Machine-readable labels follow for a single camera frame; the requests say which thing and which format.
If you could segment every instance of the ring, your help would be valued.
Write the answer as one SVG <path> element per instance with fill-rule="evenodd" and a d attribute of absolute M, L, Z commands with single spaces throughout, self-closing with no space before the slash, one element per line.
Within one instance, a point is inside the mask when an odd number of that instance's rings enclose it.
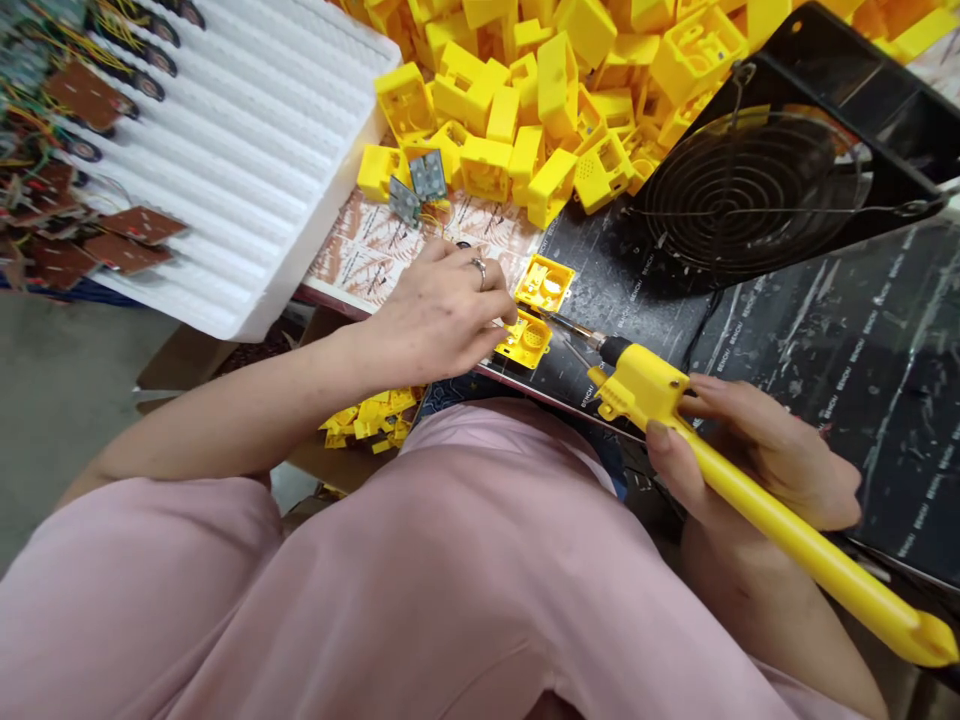
<path fill-rule="evenodd" d="M 480 258 L 470 258 L 470 264 L 480 271 L 480 292 L 483 292 L 483 287 L 487 284 L 487 266 Z"/>

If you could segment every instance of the fingernail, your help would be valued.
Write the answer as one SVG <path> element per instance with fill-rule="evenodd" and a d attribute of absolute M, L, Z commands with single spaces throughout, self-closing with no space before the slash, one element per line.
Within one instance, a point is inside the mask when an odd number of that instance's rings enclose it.
<path fill-rule="evenodd" d="M 670 452 L 670 428 L 657 420 L 647 423 L 647 447 L 658 453 Z"/>
<path fill-rule="evenodd" d="M 721 392 L 726 390 L 727 384 L 720 378 L 711 377 L 709 375 L 700 375 L 699 373 L 694 373 L 690 376 L 690 387 L 694 389 L 697 393 L 700 392 Z"/>

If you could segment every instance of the yellow electric screwdriver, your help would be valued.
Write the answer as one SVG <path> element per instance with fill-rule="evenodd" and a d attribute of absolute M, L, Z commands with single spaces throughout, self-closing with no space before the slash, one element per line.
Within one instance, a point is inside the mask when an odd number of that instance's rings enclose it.
<path fill-rule="evenodd" d="M 960 660 L 953 632 L 943 621 L 904 602 L 714 450 L 680 417 L 677 408 L 690 386 L 686 375 L 629 340 L 594 332 L 562 315 L 540 314 L 564 334 L 582 338 L 615 368 L 608 376 L 564 340 L 597 386 L 604 420 L 624 416 L 644 432 L 650 420 L 674 428 L 693 448 L 707 484 L 897 655 L 933 668 Z"/>

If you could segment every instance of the cardboard box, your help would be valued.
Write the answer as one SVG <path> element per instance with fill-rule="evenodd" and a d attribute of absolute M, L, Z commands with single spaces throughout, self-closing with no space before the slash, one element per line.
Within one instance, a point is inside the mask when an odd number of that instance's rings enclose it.
<path fill-rule="evenodd" d="M 317 308 L 300 338 L 306 345 L 326 337 L 349 320 L 327 308 Z M 137 411 L 153 412 L 175 397 L 217 375 L 220 366 L 240 347 L 181 325 L 147 363 L 137 378 Z M 397 456 L 396 450 L 372 455 L 363 450 L 328 450 L 324 433 L 317 432 L 287 459 L 304 472 L 341 492 L 355 492 L 377 470 Z"/>

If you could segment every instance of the fan grille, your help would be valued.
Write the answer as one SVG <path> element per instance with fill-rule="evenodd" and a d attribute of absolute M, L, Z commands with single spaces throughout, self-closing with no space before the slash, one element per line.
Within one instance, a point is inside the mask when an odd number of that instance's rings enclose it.
<path fill-rule="evenodd" d="M 728 276 L 770 272 L 820 251 L 862 207 L 870 177 L 866 146 L 816 113 L 751 108 L 677 146 L 642 198 L 658 246 L 698 271 Z"/>

